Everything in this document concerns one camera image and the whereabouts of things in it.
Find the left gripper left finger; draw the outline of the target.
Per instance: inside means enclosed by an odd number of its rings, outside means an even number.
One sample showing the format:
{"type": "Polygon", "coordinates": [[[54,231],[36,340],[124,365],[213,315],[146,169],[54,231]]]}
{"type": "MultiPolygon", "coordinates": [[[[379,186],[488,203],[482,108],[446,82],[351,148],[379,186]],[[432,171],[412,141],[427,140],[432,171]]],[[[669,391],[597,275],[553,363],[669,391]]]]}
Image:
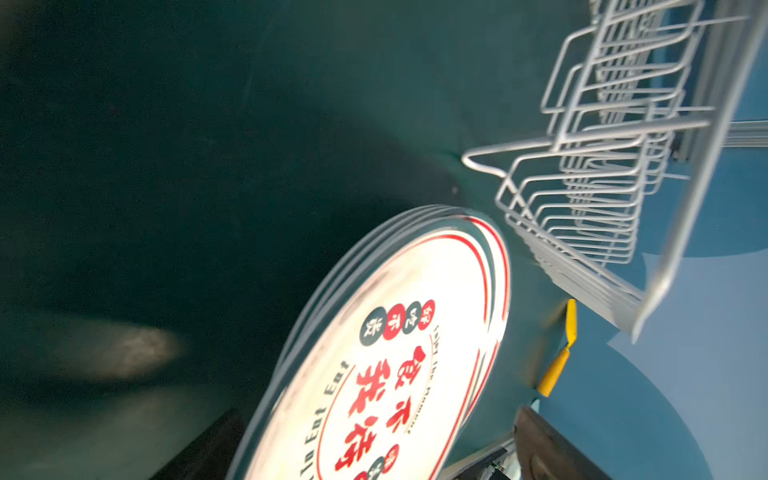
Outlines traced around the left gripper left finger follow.
{"type": "Polygon", "coordinates": [[[151,480],[222,480],[244,435],[245,425],[235,409],[226,411],[151,480]]]}

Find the yellow toy spatula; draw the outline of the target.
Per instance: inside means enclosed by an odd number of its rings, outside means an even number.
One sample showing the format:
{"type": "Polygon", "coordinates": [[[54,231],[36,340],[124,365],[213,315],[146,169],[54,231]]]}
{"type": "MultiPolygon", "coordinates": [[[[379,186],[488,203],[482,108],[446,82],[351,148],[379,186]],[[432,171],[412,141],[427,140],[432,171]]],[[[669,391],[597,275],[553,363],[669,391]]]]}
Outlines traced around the yellow toy spatula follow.
{"type": "Polygon", "coordinates": [[[570,350],[578,339],[577,310],[578,307],[576,300],[569,299],[566,305],[565,313],[566,344],[559,351],[557,357],[553,360],[537,387],[538,393],[543,397],[549,397],[551,395],[570,358],[570,350]]]}

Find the aluminium rail base frame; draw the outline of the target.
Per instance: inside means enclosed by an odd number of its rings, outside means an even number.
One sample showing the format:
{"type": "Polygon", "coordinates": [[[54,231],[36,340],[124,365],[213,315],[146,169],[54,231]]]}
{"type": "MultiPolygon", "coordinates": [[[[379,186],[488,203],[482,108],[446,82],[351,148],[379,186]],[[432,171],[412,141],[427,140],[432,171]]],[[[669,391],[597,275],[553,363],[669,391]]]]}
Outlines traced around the aluminium rail base frame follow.
{"type": "Polygon", "coordinates": [[[521,464],[514,434],[444,467],[438,479],[521,479],[521,464]]]}

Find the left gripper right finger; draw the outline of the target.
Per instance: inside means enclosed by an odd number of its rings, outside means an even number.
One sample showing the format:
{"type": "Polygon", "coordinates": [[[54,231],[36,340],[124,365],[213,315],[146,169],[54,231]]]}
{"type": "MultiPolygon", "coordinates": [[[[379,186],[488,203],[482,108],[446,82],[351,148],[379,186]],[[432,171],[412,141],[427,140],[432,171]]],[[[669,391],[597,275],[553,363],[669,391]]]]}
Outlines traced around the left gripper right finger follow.
{"type": "Polygon", "coordinates": [[[523,406],[517,411],[514,442],[524,480],[610,480],[531,407],[523,406]]]}

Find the white round plate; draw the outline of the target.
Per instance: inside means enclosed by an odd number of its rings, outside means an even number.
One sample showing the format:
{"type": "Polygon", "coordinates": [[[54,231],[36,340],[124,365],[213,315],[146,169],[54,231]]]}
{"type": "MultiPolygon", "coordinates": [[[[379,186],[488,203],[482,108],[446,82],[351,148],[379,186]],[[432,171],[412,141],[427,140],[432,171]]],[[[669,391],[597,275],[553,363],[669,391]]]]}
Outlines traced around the white round plate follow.
{"type": "Polygon", "coordinates": [[[461,207],[390,227],[321,297],[262,397],[231,479],[434,479],[500,352],[505,240],[461,207]]]}
{"type": "Polygon", "coordinates": [[[315,289],[308,302],[301,310],[296,322],[294,323],[286,342],[278,356],[277,363],[274,367],[272,380],[277,377],[279,369],[285,364],[288,353],[298,340],[299,334],[304,330],[304,326],[308,321],[310,315],[321,303],[321,297],[331,290],[331,283],[334,280],[339,280],[342,276],[343,268],[350,263],[359,253],[361,253],[365,247],[370,243],[375,242],[378,237],[384,234],[390,227],[395,227],[400,222],[408,221],[411,218],[415,218],[420,214],[431,213],[432,211],[442,210],[449,208],[449,205],[444,204],[428,204],[418,206],[401,213],[398,213],[394,217],[386,220],[384,223],[378,225],[376,228],[368,232],[364,237],[358,240],[354,246],[348,250],[341,259],[333,266],[330,272],[323,278],[319,286],[315,289]]]}

